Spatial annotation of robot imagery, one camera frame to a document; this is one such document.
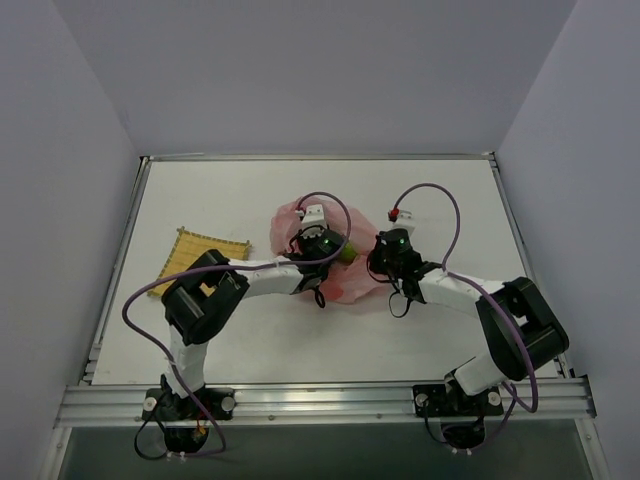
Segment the pink plastic bag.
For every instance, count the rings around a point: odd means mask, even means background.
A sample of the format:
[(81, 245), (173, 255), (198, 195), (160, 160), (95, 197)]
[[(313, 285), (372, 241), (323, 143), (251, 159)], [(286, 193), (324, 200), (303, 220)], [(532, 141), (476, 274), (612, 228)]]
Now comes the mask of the pink plastic bag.
[[(300, 229), (301, 220), (295, 213), (297, 201), (281, 205), (271, 218), (269, 239), (271, 251), (283, 254), (288, 242)], [(355, 207), (347, 206), (351, 218), (351, 233), (347, 250), (355, 253), (350, 264), (336, 261), (331, 265), (328, 279), (320, 290), (328, 302), (354, 304), (360, 298), (379, 291), (383, 285), (374, 281), (367, 272), (366, 260), (376, 243), (376, 227)]]

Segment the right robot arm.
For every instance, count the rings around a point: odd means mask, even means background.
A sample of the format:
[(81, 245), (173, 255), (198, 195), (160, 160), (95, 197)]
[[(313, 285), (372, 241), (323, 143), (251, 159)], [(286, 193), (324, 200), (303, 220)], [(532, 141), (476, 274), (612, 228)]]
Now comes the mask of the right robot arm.
[(439, 305), (480, 322), (486, 351), (452, 370), (443, 390), (455, 412), (469, 411), (484, 391), (528, 377), (569, 347), (565, 329), (531, 279), (488, 281), (447, 271), (423, 260), (403, 228), (379, 232), (368, 268), (385, 276), (409, 305)]

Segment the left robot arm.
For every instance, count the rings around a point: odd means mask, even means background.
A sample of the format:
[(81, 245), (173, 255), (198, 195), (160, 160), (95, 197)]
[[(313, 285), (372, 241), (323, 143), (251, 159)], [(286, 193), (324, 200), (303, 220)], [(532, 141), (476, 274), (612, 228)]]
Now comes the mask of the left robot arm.
[(165, 374), (166, 408), (179, 419), (194, 417), (202, 405), (204, 363), (208, 342), (224, 328), (243, 300), (271, 294), (295, 295), (313, 291), (316, 303), (325, 304), (319, 291), (327, 280), (329, 263), (345, 237), (329, 228), (317, 233), (302, 230), (294, 236), (297, 249), (276, 259), (271, 268), (257, 270), (256, 261), (236, 261), (216, 249), (202, 254), (190, 266), (226, 266), (227, 271), (185, 274), (164, 292), (161, 302), (169, 325), (172, 359)]

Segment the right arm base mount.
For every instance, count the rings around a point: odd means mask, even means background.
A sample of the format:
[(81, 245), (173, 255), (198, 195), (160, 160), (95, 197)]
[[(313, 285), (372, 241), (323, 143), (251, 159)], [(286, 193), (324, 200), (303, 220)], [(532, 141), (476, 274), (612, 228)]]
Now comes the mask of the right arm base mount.
[(415, 415), (424, 421), (428, 436), (455, 452), (471, 453), (488, 438), (486, 419), (505, 413), (497, 387), (468, 396), (446, 383), (412, 387)]

